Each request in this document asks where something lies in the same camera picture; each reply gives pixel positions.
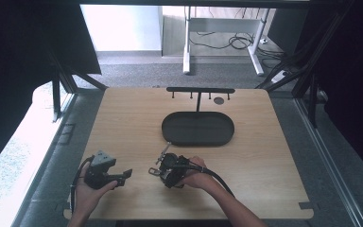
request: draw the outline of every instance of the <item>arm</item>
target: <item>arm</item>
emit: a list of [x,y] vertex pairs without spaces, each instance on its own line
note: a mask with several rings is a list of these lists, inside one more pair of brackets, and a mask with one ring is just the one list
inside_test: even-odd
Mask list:
[[76,186],[76,206],[68,227],[84,226],[91,213],[99,203],[101,197],[108,191],[114,189],[117,182],[110,182],[100,189],[92,189],[84,182],[85,172],[90,163],[87,163],[81,170],[78,184]]
[[[191,162],[206,167],[199,157],[193,157]],[[233,227],[264,227],[267,226],[249,208],[229,194],[220,183],[208,174],[196,170],[189,170],[187,176],[181,181],[189,186],[200,188],[211,195],[222,208]]]

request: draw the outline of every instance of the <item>hand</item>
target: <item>hand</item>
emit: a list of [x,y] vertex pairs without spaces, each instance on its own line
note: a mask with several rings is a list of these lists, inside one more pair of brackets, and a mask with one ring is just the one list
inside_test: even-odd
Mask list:
[[102,196],[117,186],[117,181],[113,181],[100,189],[91,188],[84,182],[84,176],[89,166],[90,162],[86,163],[80,172],[76,186],[75,211],[70,219],[69,226],[82,226],[93,213]]
[[[191,163],[197,164],[202,167],[206,167],[204,160],[199,158],[198,156],[194,156],[189,159]],[[206,190],[208,187],[212,185],[212,183],[217,183],[214,178],[208,174],[201,173],[194,169],[190,169],[187,171],[185,177],[181,180],[181,183],[187,184],[191,187],[201,188]]]

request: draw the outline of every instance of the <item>wooden table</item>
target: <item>wooden table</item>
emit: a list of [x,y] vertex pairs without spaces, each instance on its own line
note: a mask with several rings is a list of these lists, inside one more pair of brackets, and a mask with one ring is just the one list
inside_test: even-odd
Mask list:
[[[223,97],[222,105],[214,98]],[[230,95],[202,94],[201,111],[228,115],[234,122],[232,140],[216,148],[181,148],[168,152],[198,155],[217,173],[235,196],[260,218],[312,218],[300,175],[264,90],[236,90]],[[117,159],[110,174],[132,168],[124,187],[107,193],[91,218],[104,219],[225,219],[217,203],[204,191],[185,186],[167,188],[148,174],[166,146],[162,121],[173,112],[194,111],[197,95],[163,88],[109,88],[96,116],[83,160],[103,150]],[[64,215],[69,218],[70,212]]]

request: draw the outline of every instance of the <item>grey floor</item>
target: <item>grey floor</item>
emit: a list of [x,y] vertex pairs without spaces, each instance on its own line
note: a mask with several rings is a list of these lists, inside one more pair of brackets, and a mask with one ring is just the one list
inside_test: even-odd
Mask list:
[[[92,77],[111,87],[203,86],[243,89],[253,88],[263,79],[254,75],[252,65],[244,59],[200,58],[192,65],[194,74],[186,76],[182,73],[182,65],[174,62],[180,59],[160,57],[158,53],[100,53],[98,57],[102,62],[103,75]],[[69,184],[81,162],[104,95],[83,80],[77,79],[77,82],[81,87],[77,98],[62,121],[14,226],[65,226],[67,223],[62,211],[68,207]],[[266,223],[269,226],[354,226],[299,111],[298,102],[305,103],[305,99],[292,98],[289,94],[292,86],[294,81],[271,93],[270,97],[315,216],[309,220],[266,219]],[[317,108],[318,130],[363,213],[363,163],[330,122],[322,105],[319,104]],[[223,226],[224,222],[128,221],[124,224]],[[90,220],[88,223],[88,226],[114,225],[115,221],[107,220]]]

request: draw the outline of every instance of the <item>white wall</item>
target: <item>white wall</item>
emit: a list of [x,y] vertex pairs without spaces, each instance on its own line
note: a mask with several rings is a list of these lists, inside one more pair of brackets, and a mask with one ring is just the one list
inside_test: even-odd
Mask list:
[[95,51],[162,49],[162,7],[81,5]]

